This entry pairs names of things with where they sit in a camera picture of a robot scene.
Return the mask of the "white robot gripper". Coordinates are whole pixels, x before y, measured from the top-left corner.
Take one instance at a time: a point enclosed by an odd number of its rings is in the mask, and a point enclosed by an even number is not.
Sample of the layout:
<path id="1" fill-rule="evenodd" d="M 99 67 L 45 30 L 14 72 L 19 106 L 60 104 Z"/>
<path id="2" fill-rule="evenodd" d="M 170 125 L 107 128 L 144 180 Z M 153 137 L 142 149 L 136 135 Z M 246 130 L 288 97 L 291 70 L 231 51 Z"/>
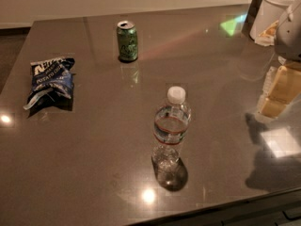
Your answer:
<path id="1" fill-rule="evenodd" d="M 294 0 L 279 17 L 275 52 L 288 60 L 301 60 L 301 0 Z M 275 119 L 300 93 L 301 64 L 281 65 L 266 75 L 258 111 L 264 117 Z"/>

